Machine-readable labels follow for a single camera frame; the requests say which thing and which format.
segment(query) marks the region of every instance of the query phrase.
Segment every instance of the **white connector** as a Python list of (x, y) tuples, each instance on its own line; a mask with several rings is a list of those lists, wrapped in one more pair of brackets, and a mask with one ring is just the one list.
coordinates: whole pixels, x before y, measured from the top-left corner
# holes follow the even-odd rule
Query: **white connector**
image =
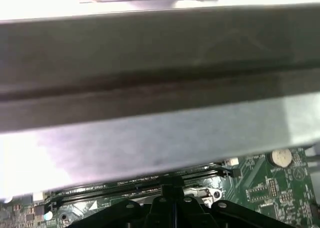
[(236, 165), (239, 165), (238, 157), (230, 158), (230, 159), (225, 160), (225, 164), (226, 164), (227, 166), (236, 166)]

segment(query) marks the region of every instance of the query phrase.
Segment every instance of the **screw hole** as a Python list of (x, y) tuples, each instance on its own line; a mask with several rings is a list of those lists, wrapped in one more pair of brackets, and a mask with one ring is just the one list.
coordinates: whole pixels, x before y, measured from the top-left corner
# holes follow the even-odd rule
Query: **screw hole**
[(188, 202), (188, 203), (189, 203), (189, 202), (192, 202), (192, 199), (191, 199), (190, 197), (186, 197), (186, 198), (184, 198), (183, 200), (184, 200), (184, 202)]
[(213, 193), (214, 198), (220, 198), (220, 193), (218, 191)]
[(227, 204), (226, 204), (226, 203), (223, 203), (223, 202), (220, 202), (220, 203), (218, 203), (218, 207), (220, 207), (220, 208), (227, 208)]

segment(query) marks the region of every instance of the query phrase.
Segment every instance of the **motherboard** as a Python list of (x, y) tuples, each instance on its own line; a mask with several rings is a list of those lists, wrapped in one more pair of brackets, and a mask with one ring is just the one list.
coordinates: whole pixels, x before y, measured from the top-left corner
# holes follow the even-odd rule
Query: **motherboard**
[(320, 225), (305, 149), (292, 148), (133, 180), (9, 197), (0, 202), (0, 228), (64, 228), (126, 199), (142, 205), (159, 195), (162, 176), (181, 176), (184, 194), (200, 197), (208, 207), (223, 199), (295, 227)]

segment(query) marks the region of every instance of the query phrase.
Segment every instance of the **green circuit board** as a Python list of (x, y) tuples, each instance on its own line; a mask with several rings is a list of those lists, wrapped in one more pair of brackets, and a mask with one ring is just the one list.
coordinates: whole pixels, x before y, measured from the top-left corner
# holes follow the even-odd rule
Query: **green circuit board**
[[(287, 168), (271, 165), (267, 154), (248, 155), (239, 157), (238, 165), (227, 166), (227, 168), (240, 169), (240, 177), (211, 175), (190, 180), (186, 182), (186, 186), (219, 189), (222, 192), (222, 199), (295, 227), (317, 228), (320, 223), (317, 218), (313, 217), (311, 211), (311, 204), (315, 204), (315, 195), (305, 150), (293, 148), (290, 151), (292, 162)], [(201, 172), (209, 166), (199, 166), (193, 170), (198, 169)], [(118, 185), (131, 182), (119, 182)], [(89, 189), (94, 191), (104, 186), (116, 185), (116, 183), (96, 184)], [(53, 212), (50, 220), (44, 219), (43, 210), (40, 215), (36, 214), (35, 209), (39, 210), (41, 204), (35, 206), (33, 203), (28, 204), (26, 200), (23, 201), (22, 198), (17, 198), (9, 204), (0, 206), (0, 228), (64, 228), (73, 221), (88, 217), (117, 202), (137, 197), (137, 195), (141, 197), (158, 194), (159, 191), (159, 188), (150, 188), (143, 193), (132, 192), (66, 203)], [(62, 191), (64, 194), (73, 192), (76, 192), (76, 189)]]
[(222, 181), (225, 199), (290, 225), (316, 225), (305, 150), (291, 149), (291, 153), (293, 160), (287, 168), (272, 166), (265, 154), (240, 158), (242, 177)]

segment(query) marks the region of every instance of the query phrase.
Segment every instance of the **gray metal panel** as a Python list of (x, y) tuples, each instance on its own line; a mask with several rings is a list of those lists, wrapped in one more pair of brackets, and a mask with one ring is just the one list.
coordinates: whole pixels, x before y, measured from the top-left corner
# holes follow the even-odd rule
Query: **gray metal panel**
[(283, 4), (3, 23), (0, 197), (318, 140), (317, 14)]
[[(0, 194), (118, 180), (314, 142), (320, 138), (319, 74), (309, 70), (210, 81), (203, 89), (154, 93), (151, 100), (196, 101), (202, 94), (203, 100), (216, 100), (214, 105), (4, 133)], [(131, 101), (135, 107), (134, 96)], [(138, 101), (148, 105), (146, 97)], [(47, 117), (72, 116), (77, 104), (82, 106), (73, 100), (64, 111), (56, 106)], [(102, 111), (126, 109), (111, 99), (99, 104)], [(11, 107), (26, 106), (11, 103), (4, 110)]]
[(318, 4), (212, 6), (4, 23), (0, 92), (138, 72), (201, 72), (208, 66), (229, 72), (318, 61), (319, 9)]

